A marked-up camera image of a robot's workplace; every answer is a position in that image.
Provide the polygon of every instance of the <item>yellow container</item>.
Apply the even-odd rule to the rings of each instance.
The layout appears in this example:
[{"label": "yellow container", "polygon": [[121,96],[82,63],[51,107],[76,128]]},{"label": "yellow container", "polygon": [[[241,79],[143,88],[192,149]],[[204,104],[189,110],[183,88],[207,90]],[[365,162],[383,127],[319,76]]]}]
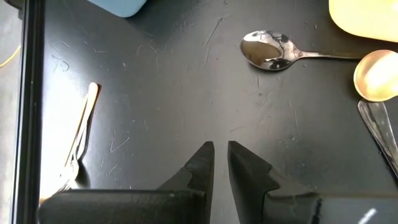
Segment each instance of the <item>yellow container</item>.
[{"label": "yellow container", "polygon": [[329,12],[350,34],[398,42],[398,0],[329,0]]}]

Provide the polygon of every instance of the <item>black claw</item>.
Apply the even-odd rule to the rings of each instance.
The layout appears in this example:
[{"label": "black claw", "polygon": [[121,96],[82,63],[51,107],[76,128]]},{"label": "black claw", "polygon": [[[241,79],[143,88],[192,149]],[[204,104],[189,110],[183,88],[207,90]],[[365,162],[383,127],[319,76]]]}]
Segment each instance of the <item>black claw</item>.
[{"label": "black claw", "polygon": [[279,188],[272,166],[236,141],[228,143],[229,181],[241,223],[262,223],[264,195]]},{"label": "black claw", "polygon": [[199,190],[208,192],[213,189],[214,145],[205,142],[191,159],[159,190]]}]

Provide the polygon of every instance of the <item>spoon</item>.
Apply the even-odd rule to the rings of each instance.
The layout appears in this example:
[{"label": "spoon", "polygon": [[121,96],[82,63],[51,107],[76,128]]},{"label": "spoon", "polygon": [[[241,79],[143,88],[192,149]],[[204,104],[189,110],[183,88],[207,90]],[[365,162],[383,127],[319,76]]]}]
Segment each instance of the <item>spoon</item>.
[{"label": "spoon", "polygon": [[365,56],[354,72],[356,91],[366,100],[386,101],[398,95],[398,54],[377,50]]},{"label": "spoon", "polygon": [[257,68],[272,71],[285,69],[296,60],[305,57],[356,60],[363,58],[363,55],[358,54],[304,52],[286,35],[270,30],[259,30],[244,36],[241,41],[241,51]]},{"label": "spoon", "polygon": [[386,106],[383,102],[371,103],[361,100],[358,103],[358,109],[366,126],[379,144],[392,171],[398,178],[398,147]]}]

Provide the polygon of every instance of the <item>black plastic object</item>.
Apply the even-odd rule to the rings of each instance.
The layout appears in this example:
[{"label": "black plastic object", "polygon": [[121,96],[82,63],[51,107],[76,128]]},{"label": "black plastic object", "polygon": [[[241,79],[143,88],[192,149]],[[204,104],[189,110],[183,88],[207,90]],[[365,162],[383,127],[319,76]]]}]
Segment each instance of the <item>black plastic object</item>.
[{"label": "black plastic object", "polygon": [[5,2],[18,10],[22,10],[25,0],[5,0]]},{"label": "black plastic object", "polygon": [[314,192],[234,141],[229,142],[228,165],[241,224],[398,223],[398,195]]},{"label": "black plastic object", "polygon": [[40,224],[209,223],[214,146],[206,142],[157,190],[70,190],[45,201]]},{"label": "black plastic object", "polygon": [[36,223],[42,148],[44,1],[24,3],[12,224]]}]

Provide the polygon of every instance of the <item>silver spoon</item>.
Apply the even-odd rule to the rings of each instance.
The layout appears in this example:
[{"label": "silver spoon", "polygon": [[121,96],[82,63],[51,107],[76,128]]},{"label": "silver spoon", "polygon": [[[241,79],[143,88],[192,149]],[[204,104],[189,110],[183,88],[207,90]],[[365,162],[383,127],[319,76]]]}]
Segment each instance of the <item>silver spoon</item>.
[{"label": "silver spoon", "polygon": [[361,100],[358,103],[358,109],[366,126],[379,144],[392,171],[398,178],[398,147],[386,106],[383,102],[371,103]]},{"label": "silver spoon", "polygon": [[296,60],[305,57],[355,60],[364,57],[362,54],[304,52],[298,49],[286,35],[270,30],[259,30],[244,36],[241,41],[241,50],[254,66],[272,71],[285,69]]}]

